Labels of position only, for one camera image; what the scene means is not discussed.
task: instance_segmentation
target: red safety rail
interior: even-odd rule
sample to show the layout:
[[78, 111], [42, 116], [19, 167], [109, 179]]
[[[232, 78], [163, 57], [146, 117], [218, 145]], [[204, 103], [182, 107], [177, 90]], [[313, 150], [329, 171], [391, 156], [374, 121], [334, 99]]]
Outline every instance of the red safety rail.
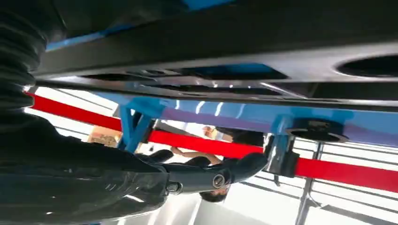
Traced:
[[[120, 120], [117, 118], [30, 95], [35, 98], [34, 109], [118, 131], [122, 130]], [[241, 158], [252, 152], [262, 152], [262, 148], [256, 146], [225, 143], [156, 130], [151, 133], [149, 141], [234, 158]], [[296, 176], [398, 192], [398, 171], [299, 158], [295, 174]]]
[[41, 97], [35, 94], [27, 93], [35, 98], [35, 105], [32, 109], [42, 112], [51, 113], [57, 116], [66, 117], [72, 120], [98, 125], [113, 130], [122, 131], [120, 119], [115, 117], [104, 116], [94, 112], [90, 112], [81, 108], [67, 105], [61, 102], [53, 101], [51, 99]]

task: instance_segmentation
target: round hole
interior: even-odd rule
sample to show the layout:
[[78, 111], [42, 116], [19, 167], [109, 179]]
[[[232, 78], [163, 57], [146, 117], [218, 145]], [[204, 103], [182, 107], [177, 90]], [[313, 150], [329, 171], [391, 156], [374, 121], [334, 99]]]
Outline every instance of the round hole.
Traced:
[[353, 76], [398, 77], [398, 55], [355, 60], [338, 66], [337, 70]]
[[292, 131], [291, 135], [320, 142], [338, 142], [340, 138], [321, 132]]

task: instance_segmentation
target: bolt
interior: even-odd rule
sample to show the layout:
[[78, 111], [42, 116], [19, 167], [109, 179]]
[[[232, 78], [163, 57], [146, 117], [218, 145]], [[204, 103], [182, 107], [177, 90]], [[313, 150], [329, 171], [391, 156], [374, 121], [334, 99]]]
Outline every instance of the bolt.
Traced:
[[221, 174], [214, 176], [213, 178], [213, 187], [221, 188], [225, 184], [225, 178]]
[[178, 184], [175, 184], [175, 183], [169, 184], [169, 185], [167, 186], [167, 190], [168, 190], [168, 191], [171, 191], [171, 192], [178, 191]]

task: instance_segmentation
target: black hose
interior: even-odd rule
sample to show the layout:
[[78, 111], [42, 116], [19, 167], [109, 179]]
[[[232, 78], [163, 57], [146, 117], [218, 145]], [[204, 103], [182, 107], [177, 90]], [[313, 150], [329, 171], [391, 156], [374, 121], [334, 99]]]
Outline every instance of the black hose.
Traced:
[[23, 127], [34, 119], [23, 113], [33, 98], [23, 93], [35, 79], [29, 71], [39, 66], [45, 36], [28, 20], [0, 11], [0, 132]]

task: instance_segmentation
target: black hair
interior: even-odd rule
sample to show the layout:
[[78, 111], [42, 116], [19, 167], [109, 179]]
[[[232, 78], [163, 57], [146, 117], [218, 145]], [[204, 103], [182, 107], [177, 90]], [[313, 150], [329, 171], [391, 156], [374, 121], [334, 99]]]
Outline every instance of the black hair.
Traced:
[[227, 197], [227, 193], [215, 195], [211, 191], [200, 192], [199, 195], [202, 197], [203, 200], [211, 202], [211, 203], [222, 202]]

